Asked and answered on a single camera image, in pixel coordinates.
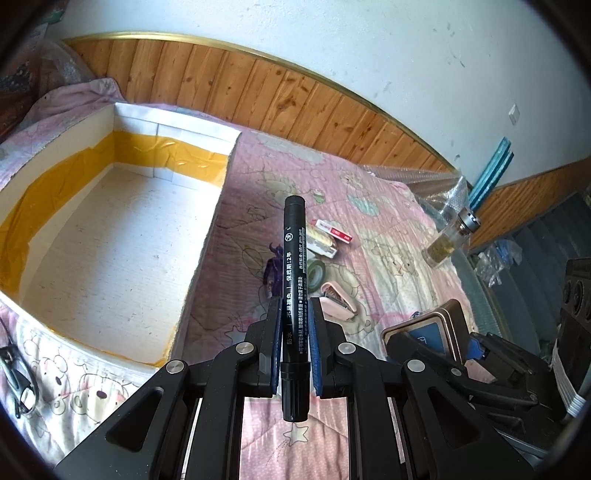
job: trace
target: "pink quilt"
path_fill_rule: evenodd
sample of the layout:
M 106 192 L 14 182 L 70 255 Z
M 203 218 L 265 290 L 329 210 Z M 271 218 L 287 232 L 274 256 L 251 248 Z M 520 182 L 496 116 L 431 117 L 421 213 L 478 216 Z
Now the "pink quilt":
M 34 154 L 39 142 L 54 138 L 53 131 L 96 108 L 99 103 L 81 106 L 72 117 L 61 113 L 14 135 L 0 150 L 5 158 L 0 183 L 21 161 L 19 155 Z M 406 185 L 380 180 L 341 158 L 233 127 L 243 133 L 196 287 L 184 349 L 188 363 L 211 359 L 242 341 L 247 327 L 265 317 L 262 273 L 272 256 L 269 244 L 281 241 L 282 207 L 291 194 L 305 198 L 309 219 L 338 222 L 354 237 L 350 245 L 339 243 L 333 260 L 323 258 L 327 279 L 336 280 L 358 305 L 359 313 L 342 325 L 349 341 L 384 358 L 379 339 L 384 328 L 449 298 L 461 302 L 469 329 L 476 329 L 451 262 L 431 270 L 422 259 L 420 251 L 434 235 L 434 223 Z M 42 391 L 35 414 L 15 422 L 43 458 L 55 464 L 146 379 L 81 358 L 0 307 Z M 3 383 L 0 376 L 6 406 Z M 282 420 L 279 399 L 247 400 L 240 474 L 245 479 L 347 478 L 345 401 L 312 397 L 309 419 L 290 424 Z
M 458 299 L 470 330 L 470 304 L 448 261 L 432 270 L 421 249 L 434 233 L 408 187 L 380 180 L 350 162 L 270 135 L 242 130 L 222 205 L 197 283 L 184 359 L 213 358 L 244 339 L 265 318 L 262 273 L 281 243 L 285 198 L 306 200 L 309 219 L 338 222 L 353 235 L 333 260 L 321 257 L 327 279 L 356 300 L 359 313 L 342 323 L 348 341 L 385 357 L 380 333 L 450 298 Z M 247 399 L 240 477 L 348 478 L 344 399 L 310 399 L 309 419 L 282 419 L 279 398 Z

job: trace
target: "pink stapler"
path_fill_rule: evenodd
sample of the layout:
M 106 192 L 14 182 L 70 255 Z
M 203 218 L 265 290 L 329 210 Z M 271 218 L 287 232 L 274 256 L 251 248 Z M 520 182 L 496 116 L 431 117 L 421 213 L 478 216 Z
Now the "pink stapler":
M 322 312 L 336 320 L 350 320 L 357 314 L 355 301 L 337 282 L 328 281 L 320 287 Z

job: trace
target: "white foam box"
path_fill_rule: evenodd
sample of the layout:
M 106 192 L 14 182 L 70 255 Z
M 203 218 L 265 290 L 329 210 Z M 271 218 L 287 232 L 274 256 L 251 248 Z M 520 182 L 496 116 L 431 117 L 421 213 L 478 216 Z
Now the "white foam box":
M 157 108 L 108 106 L 64 131 L 18 171 L 0 192 L 0 223 L 10 236 L 14 212 L 26 204 L 23 198 L 35 194 L 36 185 L 66 159 L 75 162 L 79 152 L 110 145 L 106 139 L 117 135 L 113 132 L 154 137 L 156 149 L 180 141 L 184 150 L 194 146 L 200 154 L 209 152 L 217 162 L 215 179 L 185 174 L 183 149 L 165 164 L 151 164 L 151 153 L 138 164 L 125 153 L 107 149 L 106 155 L 114 156 L 104 160 L 104 168 L 40 228 L 33 225 L 39 222 L 38 212 L 30 210 L 42 210 L 43 205 L 35 201 L 20 212 L 21 224 L 30 221 L 34 235 L 25 239 L 28 254 L 20 282 L 12 282 L 18 283 L 18 292 L 6 291 L 3 283 L 0 300 L 77 349 L 149 371 L 180 356 L 200 263 L 239 131 Z M 113 141 L 112 148 L 117 147 Z M 63 189 L 55 184 L 55 195 L 60 195 Z M 28 227 L 21 225 L 21 231 Z M 13 250 L 22 250 L 14 247 L 14 238 L 12 243 Z M 8 238 L 4 244 L 6 256 Z M 7 258 L 0 261 L 6 264 Z

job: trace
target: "star print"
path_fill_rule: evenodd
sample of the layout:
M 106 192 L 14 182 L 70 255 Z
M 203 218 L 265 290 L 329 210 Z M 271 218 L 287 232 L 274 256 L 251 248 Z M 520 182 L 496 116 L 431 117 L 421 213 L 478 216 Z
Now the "star print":
M 290 440 L 290 447 L 295 442 L 304 442 L 308 441 L 306 438 L 306 432 L 308 431 L 308 427 L 298 427 L 295 423 L 291 424 L 291 431 L 285 432 L 283 436 Z
M 230 337 L 232 340 L 232 345 L 235 345 L 236 343 L 240 343 L 240 342 L 244 341 L 244 337 L 246 336 L 246 332 L 241 332 L 240 330 L 238 330 L 236 325 L 234 325 L 232 327 L 232 331 L 226 332 L 225 335 L 227 337 Z

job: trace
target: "wooden wall paneling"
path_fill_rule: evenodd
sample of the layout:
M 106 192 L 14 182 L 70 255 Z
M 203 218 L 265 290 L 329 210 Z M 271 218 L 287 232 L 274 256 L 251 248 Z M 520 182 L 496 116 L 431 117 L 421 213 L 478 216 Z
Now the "wooden wall paneling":
M 209 92 L 205 112 L 231 121 L 254 64 L 255 58 L 250 55 L 226 52 Z
M 339 155 L 366 110 L 359 102 L 342 95 L 313 147 L 333 155 Z
M 193 46 L 182 42 L 166 42 L 156 67 L 150 102 L 176 105 L 189 55 Z
M 286 69 L 257 59 L 246 82 L 232 121 L 259 130 Z
M 315 81 L 301 73 L 287 70 L 273 99 L 261 130 L 286 138 L 297 120 Z
M 316 83 L 287 139 L 312 147 L 341 97 L 336 90 Z
M 337 152 L 339 157 L 351 160 L 354 155 L 360 157 L 367 150 L 381 128 L 381 125 L 377 128 L 375 126 L 377 116 L 371 110 L 365 109 L 354 127 L 345 128 L 345 130 L 350 131 L 350 134 Z
M 98 78 L 103 78 L 107 74 L 112 45 L 112 40 L 98 40 L 96 42 L 93 53 L 93 72 Z
M 83 42 L 74 43 L 71 47 L 76 51 L 78 55 L 84 60 L 84 63 L 88 65 L 88 68 L 93 72 L 92 64 L 94 62 L 95 46 L 97 40 L 88 40 Z
M 348 160 L 362 165 L 365 163 L 364 156 L 373 145 L 378 134 L 384 129 L 388 121 L 381 115 L 371 116 L 369 125 L 366 127 L 364 135 L 358 139 L 355 149 L 347 157 Z
M 414 146 L 406 158 L 402 160 L 402 167 L 404 168 L 418 168 L 431 156 L 431 152 L 423 147 L 419 142 L 414 141 Z
M 113 40 L 93 40 L 76 44 L 74 49 L 98 78 L 106 75 Z
M 403 167 L 404 161 L 412 153 L 416 143 L 416 140 L 403 133 L 382 164 L 390 167 Z
M 183 74 L 177 105 L 203 112 L 225 50 L 193 45 Z
M 134 59 L 129 71 L 126 99 L 133 103 L 147 103 L 152 94 L 152 85 L 164 42 L 138 40 Z
M 429 155 L 427 157 L 427 159 L 425 160 L 425 162 L 423 162 L 420 166 L 419 169 L 420 170 L 431 170 L 433 171 L 436 167 L 437 167 L 437 158 L 435 157 L 435 155 Z
M 472 245 L 493 240 L 544 213 L 591 180 L 591 157 L 492 191 L 478 216 Z
M 135 48 L 137 40 L 117 40 L 113 41 L 111 54 L 109 55 L 109 66 L 107 67 L 107 77 L 115 79 L 121 95 L 125 97 L 127 93 L 127 83 L 129 82 L 129 72 L 131 64 L 134 61 Z
M 371 145 L 356 163 L 365 165 L 385 164 L 390 152 L 403 135 L 402 130 L 396 125 L 384 122 L 374 141 L 371 142 Z

